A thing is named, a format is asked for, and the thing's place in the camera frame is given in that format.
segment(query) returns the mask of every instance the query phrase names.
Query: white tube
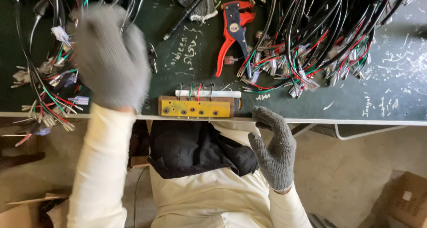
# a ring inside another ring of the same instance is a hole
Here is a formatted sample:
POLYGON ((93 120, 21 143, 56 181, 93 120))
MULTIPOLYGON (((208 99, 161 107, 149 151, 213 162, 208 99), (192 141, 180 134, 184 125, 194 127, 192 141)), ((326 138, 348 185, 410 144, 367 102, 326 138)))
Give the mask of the white tube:
MULTIPOLYGON (((189 90, 175 90, 175 96, 184 96, 188 97, 189 90)), ((197 97, 197 90, 193 90, 191 92, 191 96, 197 97)), ((232 97, 232 98, 240 98, 242 96, 242 92, 240 91, 212 91, 212 97, 232 97)), ((201 90, 199 92, 199 97, 211 97, 210 90, 201 90)))

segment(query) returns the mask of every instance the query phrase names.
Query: gray knit glove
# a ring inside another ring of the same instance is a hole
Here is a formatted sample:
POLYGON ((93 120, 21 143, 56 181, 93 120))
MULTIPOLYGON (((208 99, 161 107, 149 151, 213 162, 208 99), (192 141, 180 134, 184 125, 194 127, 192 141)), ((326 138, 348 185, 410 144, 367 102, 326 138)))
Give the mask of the gray knit glove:
POLYGON ((141 30, 131 25, 120 36, 125 17, 119 6, 85 10, 76 32, 77 66, 96 104, 109 109, 130 106, 138 112, 151 72, 141 30))
MULTIPOLYGON (((187 7, 192 1, 193 0, 178 0, 178 2, 184 7, 187 7)), ((202 0, 190 14, 189 19, 204 22, 217 14, 218 11, 215 9, 214 0, 202 0)))
POLYGON ((274 133, 268 147, 256 133, 248 134, 258 166, 273 190, 286 191, 293 182, 296 141, 285 119, 269 109, 254 107, 252 118, 258 128, 267 128, 274 133))

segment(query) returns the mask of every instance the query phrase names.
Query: wire stripper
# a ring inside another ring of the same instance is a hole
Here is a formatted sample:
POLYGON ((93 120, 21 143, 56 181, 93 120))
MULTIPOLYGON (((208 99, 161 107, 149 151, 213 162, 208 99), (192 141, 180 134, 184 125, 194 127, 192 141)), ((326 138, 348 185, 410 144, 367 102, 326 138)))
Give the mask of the wire stripper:
MULTIPOLYGON (((243 51, 245 59, 248 57, 248 45, 246 44, 245 31, 243 27, 246 23, 250 23, 255 18, 255 13, 251 13, 254 5, 248 1, 231 1, 224 3, 224 38, 226 41, 222 44, 218 62, 216 64, 216 77, 219 77, 224 64, 224 57, 230 46, 237 41, 243 51)), ((251 64, 248 64, 246 69, 248 78, 251 78, 251 64)))

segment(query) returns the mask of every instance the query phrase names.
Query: cardboard box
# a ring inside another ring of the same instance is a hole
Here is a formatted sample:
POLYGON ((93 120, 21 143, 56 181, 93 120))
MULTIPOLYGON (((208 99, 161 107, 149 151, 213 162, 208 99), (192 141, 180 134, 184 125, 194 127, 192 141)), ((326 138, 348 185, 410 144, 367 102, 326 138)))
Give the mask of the cardboard box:
POLYGON ((391 196, 387 214, 409 228, 427 228, 427 179, 405 172, 391 196))
MULTIPOLYGON (((0 214, 0 228, 43 228, 43 224, 39 219, 38 208, 40 203, 67 197, 65 195, 46 193, 43 197, 35 199, 8 202, 8 204, 18 204, 19 206, 0 214)), ((54 228, 67 227, 68 205, 67 199, 47 212, 54 228)))

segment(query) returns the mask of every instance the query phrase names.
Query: pen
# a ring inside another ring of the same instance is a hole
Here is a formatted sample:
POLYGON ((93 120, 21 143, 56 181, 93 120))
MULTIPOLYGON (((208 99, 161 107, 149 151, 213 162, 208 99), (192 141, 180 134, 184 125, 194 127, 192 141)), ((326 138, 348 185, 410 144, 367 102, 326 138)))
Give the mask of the pen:
POLYGON ((175 32, 175 30, 181 25, 183 20, 188 17, 190 13, 200 4, 202 0, 193 0, 182 12, 181 16, 173 23, 173 25, 166 31, 163 36, 163 40, 168 40, 169 37, 175 32))

